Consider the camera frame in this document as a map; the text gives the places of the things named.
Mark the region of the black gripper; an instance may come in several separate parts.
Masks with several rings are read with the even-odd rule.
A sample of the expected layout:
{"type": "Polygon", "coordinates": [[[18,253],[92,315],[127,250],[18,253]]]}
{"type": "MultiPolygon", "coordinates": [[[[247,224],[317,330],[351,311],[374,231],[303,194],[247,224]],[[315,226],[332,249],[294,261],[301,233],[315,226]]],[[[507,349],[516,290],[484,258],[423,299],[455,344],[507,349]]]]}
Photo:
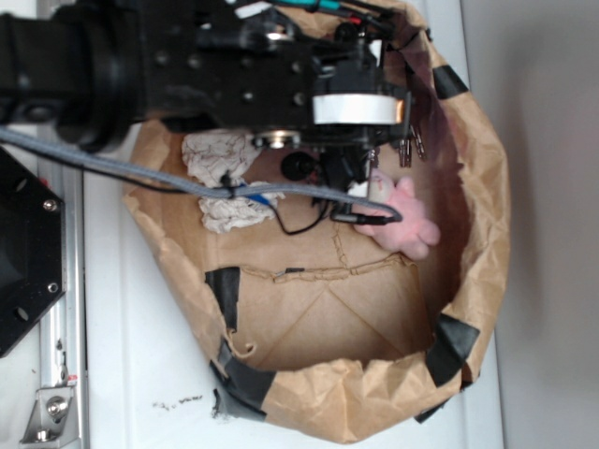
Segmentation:
{"type": "Polygon", "coordinates": [[[369,177],[369,153],[408,131],[410,95],[371,51],[395,28],[363,1],[143,1],[139,36],[145,115],[171,132],[250,132],[259,147],[306,147],[292,180],[319,170],[347,190],[369,177]]]}

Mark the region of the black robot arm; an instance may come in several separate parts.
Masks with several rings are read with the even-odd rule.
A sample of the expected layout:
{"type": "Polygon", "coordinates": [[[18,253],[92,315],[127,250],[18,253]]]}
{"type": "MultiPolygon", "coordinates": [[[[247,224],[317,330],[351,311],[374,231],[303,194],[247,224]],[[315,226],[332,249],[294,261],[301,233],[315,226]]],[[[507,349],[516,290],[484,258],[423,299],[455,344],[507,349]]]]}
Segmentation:
{"type": "Polygon", "coordinates": [[[363,1],[78,1],[1,18],[1,121],[47,123],[87,152],[134,123],[325,155],[329,185],[367,177],[367,152],[406,138],[411,95],[371,50],[393,11],[363,1]]]}

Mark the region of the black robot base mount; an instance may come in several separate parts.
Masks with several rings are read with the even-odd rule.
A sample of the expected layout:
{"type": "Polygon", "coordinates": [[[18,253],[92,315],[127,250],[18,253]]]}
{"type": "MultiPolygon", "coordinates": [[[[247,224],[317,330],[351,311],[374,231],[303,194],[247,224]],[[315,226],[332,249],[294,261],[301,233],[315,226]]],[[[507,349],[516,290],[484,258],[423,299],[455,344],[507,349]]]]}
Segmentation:
{"type": "Polygon", "coordinates": [[[64,202],[1,150],[1,356],[64,293],[64,202]]]}

